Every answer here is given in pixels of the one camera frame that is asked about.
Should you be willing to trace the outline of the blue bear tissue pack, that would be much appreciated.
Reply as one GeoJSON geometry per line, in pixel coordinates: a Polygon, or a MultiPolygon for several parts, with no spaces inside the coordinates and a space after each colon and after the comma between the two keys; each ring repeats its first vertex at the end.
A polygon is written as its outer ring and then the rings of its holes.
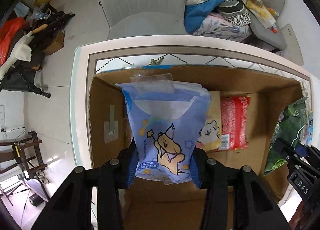
{"type": "Polygon", "coordinates": [[[190,158],[203,129],[210,93],[198,83],[148,80],[119,83],[138,164],[135,176],[164,184],[191,181],[190,158]]]}

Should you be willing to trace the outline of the blue Nestle milk powder sachet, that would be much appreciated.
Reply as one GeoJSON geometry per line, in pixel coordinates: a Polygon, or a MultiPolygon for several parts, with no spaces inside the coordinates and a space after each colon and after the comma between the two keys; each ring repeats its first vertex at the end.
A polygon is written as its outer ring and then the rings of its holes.
{"type": "Polygon", "coordinates": [[[313,138],[313,112],[308,114],[308,137],[306,140],[306,145],[310,146],[313,138]]]}

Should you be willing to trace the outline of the grey fabric chair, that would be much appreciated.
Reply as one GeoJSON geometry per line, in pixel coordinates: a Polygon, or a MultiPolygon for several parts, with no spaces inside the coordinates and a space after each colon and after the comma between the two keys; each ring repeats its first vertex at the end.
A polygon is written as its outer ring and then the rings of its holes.
{"type": "Polygon", "coordinates": [[[185,35],[185,0],[99,0],[108,39],[147,35],[185,35]]]}

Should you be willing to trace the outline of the yellow white bag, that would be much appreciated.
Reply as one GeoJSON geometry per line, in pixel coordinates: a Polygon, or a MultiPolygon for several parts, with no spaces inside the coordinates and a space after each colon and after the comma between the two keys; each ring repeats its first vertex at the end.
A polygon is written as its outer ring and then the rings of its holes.
{"type": "Polygon", "coordinates": [[[273,8],[266,7],[261,0],[242,0],[245,7],[257,18],[264,28],[277,33],[276,18],[279,13],[273,8]]]}

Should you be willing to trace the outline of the floral pink fabric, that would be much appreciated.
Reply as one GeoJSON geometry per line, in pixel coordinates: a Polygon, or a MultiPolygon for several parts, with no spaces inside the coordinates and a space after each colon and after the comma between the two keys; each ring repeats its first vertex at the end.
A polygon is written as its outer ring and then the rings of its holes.
{"type": "Polygon", "coordinates": [[[237,26],[229,23],[220,14],[209,14],[193,35],[242,42],[252,34],[249,25],[237,26]]]}

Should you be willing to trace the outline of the yellow Vinda tissue pack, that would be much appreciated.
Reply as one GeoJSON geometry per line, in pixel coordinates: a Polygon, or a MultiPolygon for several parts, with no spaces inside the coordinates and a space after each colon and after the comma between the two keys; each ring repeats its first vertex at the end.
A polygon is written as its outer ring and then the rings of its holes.
{"type": "Polygon", "coordinates": [[[210,91],[210,105],[206,113],[206,122],[199,131],[196,147],[206,152],[215,152],[221,145],[221,97],[219,91],[210,91]]]}

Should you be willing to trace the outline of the black tripod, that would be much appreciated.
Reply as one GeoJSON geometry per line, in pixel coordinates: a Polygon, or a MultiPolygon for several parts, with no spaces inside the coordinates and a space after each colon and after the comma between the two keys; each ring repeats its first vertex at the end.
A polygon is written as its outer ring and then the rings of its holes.
{"type": "Polygon", "coordinates": [[[35,71],[25,68],[10,68],[1,80],[1,90],[12,92],[30,92],[47,98],[50,93],[42,91],[34,84],[35,71]]]}

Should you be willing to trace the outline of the white plush toy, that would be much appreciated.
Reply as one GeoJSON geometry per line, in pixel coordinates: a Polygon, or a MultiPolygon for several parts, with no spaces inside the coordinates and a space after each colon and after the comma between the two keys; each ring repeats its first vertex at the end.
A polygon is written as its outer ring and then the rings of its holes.
{"type": "Polygon", "coordinates": [[[9,58],[3,65],[1,65],[1,80],[4,79],[4,76],[8,72],[9,68],[13,66],[17,60],[27,62],[31,61],[31,48],[29,47],[29,43],[31,43],[36,33],[46,29],[47,27],[47,24],[41,25],[39,28],[34,29],[18,40],[18,42],[14,45],[9,58]]]}

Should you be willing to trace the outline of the small brown cardboard box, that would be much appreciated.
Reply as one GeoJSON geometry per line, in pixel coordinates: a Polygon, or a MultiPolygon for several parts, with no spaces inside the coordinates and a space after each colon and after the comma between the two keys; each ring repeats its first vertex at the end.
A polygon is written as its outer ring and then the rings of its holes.
{"type": "Polygon", "coordinates": [[[53,38],[50,40],[50,44],[44,50],[47,55],[52,55],[53,53],[59,51],[64,47],[65,32],[57,30],[53,34],[53,38]]]}

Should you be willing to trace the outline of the patterned hat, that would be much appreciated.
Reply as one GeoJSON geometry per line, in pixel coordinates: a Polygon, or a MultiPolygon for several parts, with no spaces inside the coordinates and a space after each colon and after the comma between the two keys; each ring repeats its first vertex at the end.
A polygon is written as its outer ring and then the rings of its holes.
{"type": "Polygon", "coordinates": [[[251,23],[251,16],[239,0],[226,0],[217,7],[218,13],[235,26],[246,26],[251,23]]]}

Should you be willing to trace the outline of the grey cushioned chair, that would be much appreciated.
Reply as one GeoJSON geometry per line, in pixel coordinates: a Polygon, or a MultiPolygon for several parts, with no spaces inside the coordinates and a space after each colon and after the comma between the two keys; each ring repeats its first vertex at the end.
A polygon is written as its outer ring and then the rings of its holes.
{"type": "Polygon", "coordinates": [[[287,44],[277,19],[286,0],[249,0],[247,6],[251,15],[250,28],[253,35],[274,47],[274,52],[284,50],[287,44]]]}

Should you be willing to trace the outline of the red snack packet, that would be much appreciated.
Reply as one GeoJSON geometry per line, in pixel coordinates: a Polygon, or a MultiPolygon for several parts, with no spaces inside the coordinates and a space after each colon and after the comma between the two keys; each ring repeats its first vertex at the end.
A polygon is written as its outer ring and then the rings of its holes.
{"type": "Polygon", "coordinates": [[[220,151],[233,151],[247,148],[246,120],[251,98],[244,96],[221,99],[221,144],[220,151]]]}

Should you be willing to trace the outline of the dark wooden stool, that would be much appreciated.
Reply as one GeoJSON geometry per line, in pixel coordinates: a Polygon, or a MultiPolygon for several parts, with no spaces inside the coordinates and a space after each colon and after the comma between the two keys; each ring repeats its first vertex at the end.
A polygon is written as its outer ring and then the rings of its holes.
{"type": "Polygon", "coordinates": [[[23,184],[45,201],[49,200],[44,185],[48,183],[44,171],[48,165],[43,161],[40,144],[35,131],[18,140],[1,140],[1,180],[18,176],[23,184]]]}

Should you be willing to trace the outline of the green snack packet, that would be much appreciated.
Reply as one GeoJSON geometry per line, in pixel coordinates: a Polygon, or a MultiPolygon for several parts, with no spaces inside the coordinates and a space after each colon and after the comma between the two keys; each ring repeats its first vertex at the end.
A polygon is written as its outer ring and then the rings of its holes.
{"type": "Polygon", "coordinates": [[[284,140],[284,144],[293,150],[297,144],[301,143],[308,125],[305,103],[307,99],[302,97],[286,106],[281,112],[271,138],[264,175],[275,171],[288,161],[286,155],[280,153],[281,148],[277,150],[275,146],[277,139],[284,140]]]}

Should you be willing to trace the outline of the red plastic bag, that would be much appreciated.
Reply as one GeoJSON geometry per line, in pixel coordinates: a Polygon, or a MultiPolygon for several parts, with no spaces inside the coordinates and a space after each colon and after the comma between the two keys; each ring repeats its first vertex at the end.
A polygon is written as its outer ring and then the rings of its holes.
{"type": "Polygon", "coordinates": [[[3,65],[7,60],[11,42],[16,33],[24,26],[22,17],[6,21],[0,30],[0,63],[3,65]]]}

